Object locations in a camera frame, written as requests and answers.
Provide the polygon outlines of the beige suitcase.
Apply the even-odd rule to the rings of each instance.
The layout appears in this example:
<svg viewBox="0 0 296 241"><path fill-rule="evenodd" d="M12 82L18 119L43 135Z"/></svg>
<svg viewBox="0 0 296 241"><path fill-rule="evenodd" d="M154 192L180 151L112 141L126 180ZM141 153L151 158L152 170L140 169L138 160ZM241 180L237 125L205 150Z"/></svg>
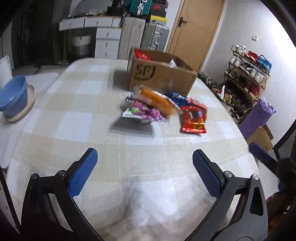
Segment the beige suitcase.
<svg viewBox="0 0 296 241"><path fill-rule="evenodd" d="M119 40L118 59L128 60L130 49L139 48L145 27L145 20L135 17L125 17Z"/></svg>

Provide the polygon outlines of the blue bowls stack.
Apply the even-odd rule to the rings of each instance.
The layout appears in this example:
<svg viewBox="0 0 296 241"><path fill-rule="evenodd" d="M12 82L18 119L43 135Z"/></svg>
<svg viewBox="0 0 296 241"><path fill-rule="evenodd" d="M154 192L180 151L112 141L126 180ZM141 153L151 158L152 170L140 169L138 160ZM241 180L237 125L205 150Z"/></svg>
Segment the blue bowls stack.
<svg viewBox="0 0 296 241"><path fill-rule="evenodd" d="M10 80L1 90L1 112L8 118L20 113L27 105L27 80L19 75Z"/></svg>

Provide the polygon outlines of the wooden shoe rack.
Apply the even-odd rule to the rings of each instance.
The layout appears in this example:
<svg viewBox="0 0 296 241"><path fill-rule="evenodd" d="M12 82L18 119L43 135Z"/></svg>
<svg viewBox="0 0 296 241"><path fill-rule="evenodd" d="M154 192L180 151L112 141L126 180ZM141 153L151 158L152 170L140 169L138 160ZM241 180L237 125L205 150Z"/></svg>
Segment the wooden shoe rack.
<svg viewBox="0 0 296 241"><path fill-rule="evenodd" d="M222 87L229 105L229 114L238 125L250 113L265 90L272 64L263 56L246 51L244 45L234 44Z"/></svg>

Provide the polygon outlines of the blue oreo pack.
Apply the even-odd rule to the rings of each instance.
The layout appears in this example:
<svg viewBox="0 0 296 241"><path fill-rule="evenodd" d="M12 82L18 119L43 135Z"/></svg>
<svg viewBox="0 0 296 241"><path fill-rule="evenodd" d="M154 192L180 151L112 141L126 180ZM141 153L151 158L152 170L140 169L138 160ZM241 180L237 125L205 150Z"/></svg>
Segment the blue oreo pack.
<svg viewBox="0 0 296 241"><path fill-rule="evenodd" d="M180 95L177 92L166 92L166 96L170 98L178 107L187 106L189 104L189 99Z"/></svg>

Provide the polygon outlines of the white drawer desk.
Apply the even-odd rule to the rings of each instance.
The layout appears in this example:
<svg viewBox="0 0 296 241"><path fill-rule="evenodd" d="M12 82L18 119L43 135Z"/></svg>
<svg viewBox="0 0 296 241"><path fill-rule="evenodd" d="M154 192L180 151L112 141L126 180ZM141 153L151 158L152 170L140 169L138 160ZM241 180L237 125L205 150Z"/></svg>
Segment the white drawer desk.
<svg viewBox="0 0 296 241"><path fill-rule="evenodd" d="M61 20L59 31L63 33L63 60L67 60L70 31L76 35L91 36L95 58L117 59L121 36L120 22L119 16L82 16Z"/></svg>

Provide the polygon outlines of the stacked shoe boxes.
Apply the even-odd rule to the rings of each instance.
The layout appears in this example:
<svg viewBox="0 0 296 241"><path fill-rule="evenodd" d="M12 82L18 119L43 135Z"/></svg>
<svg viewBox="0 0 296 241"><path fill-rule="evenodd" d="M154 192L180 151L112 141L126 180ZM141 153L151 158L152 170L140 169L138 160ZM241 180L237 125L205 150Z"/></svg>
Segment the stacked shoe boxes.
<svg viewBox="0 0 296 241"><path fill-rule="evenodd" d="M167 8L169 2L163 0L153 0L151 4L151 9L149 12L149 18L151 21L167 23Z"/></svg>

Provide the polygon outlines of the SF cardboard box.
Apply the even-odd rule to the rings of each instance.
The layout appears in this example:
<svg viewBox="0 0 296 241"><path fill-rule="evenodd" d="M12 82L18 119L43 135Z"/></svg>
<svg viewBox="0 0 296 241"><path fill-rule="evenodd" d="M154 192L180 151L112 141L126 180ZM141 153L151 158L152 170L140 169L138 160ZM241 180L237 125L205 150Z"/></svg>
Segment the SF cardboard box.
<svg viewBox="0 0 296 241"><path fill-rule="evenodd" d="M144 52L152 61L137 59L134 50ZM170 68L165 64L172 59L178 68ZM130 49L127 65L129 90L133 90L136 85L143 85L160 93L172 91L187 96L197 76L197 72L176 55L135 47Z"/></svg>

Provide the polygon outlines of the orange bread pack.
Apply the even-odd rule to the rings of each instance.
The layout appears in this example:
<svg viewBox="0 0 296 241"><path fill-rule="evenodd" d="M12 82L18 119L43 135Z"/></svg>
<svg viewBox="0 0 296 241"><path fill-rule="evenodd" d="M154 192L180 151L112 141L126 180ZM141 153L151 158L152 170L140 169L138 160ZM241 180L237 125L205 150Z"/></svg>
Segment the orange bread pack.
<svg viewBox="0 0 296 241"><path fill-rule="evenodd" d="M144 86L133 87L133 98L156 108L164 117L181 114L181 109L167 96Z"/></svg>

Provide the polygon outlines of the woven laundry basket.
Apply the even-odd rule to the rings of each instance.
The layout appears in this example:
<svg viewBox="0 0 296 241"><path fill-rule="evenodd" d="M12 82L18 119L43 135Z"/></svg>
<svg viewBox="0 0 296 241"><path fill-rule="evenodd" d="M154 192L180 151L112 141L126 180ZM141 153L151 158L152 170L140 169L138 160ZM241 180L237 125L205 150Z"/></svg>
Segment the woven laundry basket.
<svg viewBox="0 0 296 241"><path fill-rule="evenodd" d="M77 36L71 39L71 51L74 56L88 55L91 48L91 35Z"/></svg>

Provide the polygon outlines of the red chip bag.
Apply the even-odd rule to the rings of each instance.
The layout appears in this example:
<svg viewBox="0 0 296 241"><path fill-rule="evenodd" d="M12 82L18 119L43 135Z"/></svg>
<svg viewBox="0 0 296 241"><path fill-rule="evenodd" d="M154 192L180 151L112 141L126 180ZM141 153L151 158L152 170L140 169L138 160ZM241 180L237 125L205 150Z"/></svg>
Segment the red chip bag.
<svg viewBox="0 0 296 241"><path fill-rule="evenodd" d="M134 50L135 57L140 60L145 60L145 61L152 61L152 58L150 58L147 54L140 50Z"/></svg>

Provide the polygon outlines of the wooden door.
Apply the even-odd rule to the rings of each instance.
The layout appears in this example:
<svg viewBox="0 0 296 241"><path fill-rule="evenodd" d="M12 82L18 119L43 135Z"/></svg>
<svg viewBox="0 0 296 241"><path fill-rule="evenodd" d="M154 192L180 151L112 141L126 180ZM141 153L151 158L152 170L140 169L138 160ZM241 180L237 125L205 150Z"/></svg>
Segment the wooden door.
<svg viewBox="0 0 296 241"><path fill-rule="evenodd" d="M217 31L225 1L181 1L166 52L200 71Z"/></svg>

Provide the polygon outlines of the teal suitcase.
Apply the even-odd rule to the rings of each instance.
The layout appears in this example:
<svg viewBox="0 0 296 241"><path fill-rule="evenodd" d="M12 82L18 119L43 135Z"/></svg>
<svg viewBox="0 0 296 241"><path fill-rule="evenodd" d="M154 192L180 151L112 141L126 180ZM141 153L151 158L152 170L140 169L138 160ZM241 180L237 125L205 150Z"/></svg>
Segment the teal suitcase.
<svg viewBox="0 0 296 241"><path fill-rule="evenodd" d="M134 16L147 16L150 12L152 0L133 0L129 12Z"/></svg>

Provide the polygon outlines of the silver suitcase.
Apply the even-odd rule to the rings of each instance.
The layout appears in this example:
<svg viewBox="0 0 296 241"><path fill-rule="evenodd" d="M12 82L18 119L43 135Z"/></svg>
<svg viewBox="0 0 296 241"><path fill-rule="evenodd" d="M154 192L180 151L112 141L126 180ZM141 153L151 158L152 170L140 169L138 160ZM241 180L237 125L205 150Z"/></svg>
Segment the silver suitcase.
<svg viewBox="0 0 296 241"><path fill-rule="evenodd" d="M147 22L144 27L140 47L160 52L165 51L169 31L170 29L167 26Z"/></svg>

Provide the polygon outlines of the red oreo cookie pack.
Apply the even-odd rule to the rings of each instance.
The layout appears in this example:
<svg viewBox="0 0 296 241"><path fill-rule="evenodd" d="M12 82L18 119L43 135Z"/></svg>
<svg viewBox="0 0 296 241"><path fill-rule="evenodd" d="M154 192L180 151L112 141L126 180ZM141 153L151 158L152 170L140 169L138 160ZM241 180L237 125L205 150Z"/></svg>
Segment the red oreo cookie pack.
<svg viewBox="0 0 296 241"><path fill-rule="evenodd" d="M189 98L187 104L181 107L183 121L181 132L204 134L207 133L205 121L207 119L207 106L193 98Z"/></svg>

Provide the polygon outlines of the purple snack bag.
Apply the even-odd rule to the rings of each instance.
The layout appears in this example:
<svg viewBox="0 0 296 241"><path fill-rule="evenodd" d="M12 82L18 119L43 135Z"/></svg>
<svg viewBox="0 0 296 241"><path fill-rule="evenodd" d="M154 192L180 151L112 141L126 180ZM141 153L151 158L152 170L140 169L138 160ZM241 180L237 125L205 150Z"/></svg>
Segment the purple snack bag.
<svg viewBox="0 0 296 241"><path fill-rule="evenodd" d="M151 108L140 100L126 97L125 101L130 106L122 113L122 118L129 118L140 123L166 123L166 119L157 108Z"/></svg>

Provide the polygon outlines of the white red snack bag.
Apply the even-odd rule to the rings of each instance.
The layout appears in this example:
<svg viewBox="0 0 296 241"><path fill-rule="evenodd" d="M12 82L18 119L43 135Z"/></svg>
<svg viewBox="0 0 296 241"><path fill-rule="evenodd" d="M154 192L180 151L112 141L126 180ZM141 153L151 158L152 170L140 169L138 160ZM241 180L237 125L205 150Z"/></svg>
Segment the white red snack bag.
<svg viewBox="0 0 296 241"><path fill-rule="evenodd" d="M169 63L165 63L165 64L168 65L170 68L174 68L174 67L178 68L178 65L175 63L174 59L172 59Z"/></svg>

